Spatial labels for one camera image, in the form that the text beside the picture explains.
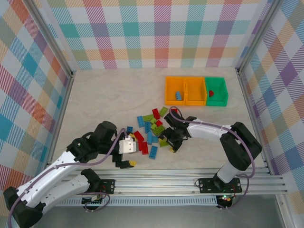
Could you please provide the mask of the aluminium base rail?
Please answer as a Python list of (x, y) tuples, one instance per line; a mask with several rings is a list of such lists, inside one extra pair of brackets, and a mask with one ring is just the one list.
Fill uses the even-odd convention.
[[(175, 170), (96, 170), (101, 179), (114, 179), (115, 196), (198, 196), (199, 178), (211, 178), (216, 169)], [(267, 168), (257, 168), (250, 181), (240, 180), (248, 195), (287, 194), (282, 176), (271, 175)]]

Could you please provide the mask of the aluminium side rail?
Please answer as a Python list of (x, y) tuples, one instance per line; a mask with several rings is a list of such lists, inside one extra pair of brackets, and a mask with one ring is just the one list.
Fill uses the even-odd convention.
[(58, 141), (58, 138), (59, 138), (60, 129), (61, 129), (62, 122), (63, 122), (63, 119), (64, 119), (64, 115), (65, 115), (65, 112), (66, 112), (68, 100), (69, 100), (69, 97), (70, 97), (70, 94), (71, 94), (71, 91), (72, 91), (72, 86), (73, 86), (73, 83), (74, 83), (76, 73), (77, 73), (77, 71), (74, 70), (72, 72), (71, 76), (69, 77), (68, 81), (67, 81), (66, 93), (65, 93), (64, 99), (62, 101), (62, 105), (61, 105), (60, 112), (59, 112), (59, 115), (58, 115), (57, 123), (56, 123), (55, 128), (54, 128), (55, 131), (54, 131), (54, 134), (53, 134), (53, 137), (52, 137), (52, 141), (50, 143), (49, 150), (48, 150), (48, 152), (45, 156), (45, 160), (42, 164), (42, 170), (44, 170), (52, 162), (52, 159), (54, 157), (56, 144), (57, 144), (57, 141)]
[(244, 100), (245, 100), (245, 103), (246, 103), (247, 111), (248, 111), (250, 121), (251, 121), (252, 126), (253, 126), (253, 130), (254, 130), (256, 139), (258, 140), (258, 142), (262, 146), (261, 156), (262, 156), (264, 165), (265, 165), (266, 168), (268, 168), (269, 173), (271, 175), (273, 175), (274, 174), (273, 169), (272, 169), (271, 164), (269, 163), (269, 158), (268, 158), (268, 155), (265, 151), (264, 143), (263, 143), (263, 140), (262, 140), (261, 134), (259, 132), (259, 128), (258, 128), (257, 119), (255, 117), (255, 112), (254, 112), (253, 106), (250, 103), (249, 93), (247, 91), (247, 88), (246, 88), (246, 85), (245, 85), (244, 80), (242, 78), (242, 75), (241, 75), (241, 73), (238, 72), (237, 69), (236, 69), (236, 74), (237, 74), (237, 79), (238, 79), (238, 82), (239, 82), (239, 85), (240, 85), (240, 88), (241, 88), (241, 91), (242, 91), (242, 94), (243, 94), (243, 97), (244, 97)]

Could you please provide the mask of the green plastic bin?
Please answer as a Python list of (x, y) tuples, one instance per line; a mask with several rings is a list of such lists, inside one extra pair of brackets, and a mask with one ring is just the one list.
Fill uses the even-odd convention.
[[(227, 106), (228, 90), (226, 81), (223, 77), (205, 77), (207, 90), (207, 106)], [(212, 97), (209, 97), (209, 90), (214, 92)]]

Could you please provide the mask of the aluminium frame post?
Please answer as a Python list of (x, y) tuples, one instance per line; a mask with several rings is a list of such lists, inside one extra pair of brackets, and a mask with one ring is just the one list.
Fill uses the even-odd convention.
[(76, 63), (72, 57), (71, 50), (64, 38), (59, 24), (48, 4), (47, 0), (22, 0), (34, 21), (38, 25), (42, 35), (50, 45), (64, 72), (73, 77)]
[(249, 64), (257, 46), (267, 32), (284, 0), (261, 0), (241, 41), (233, 67), (239, 73)]

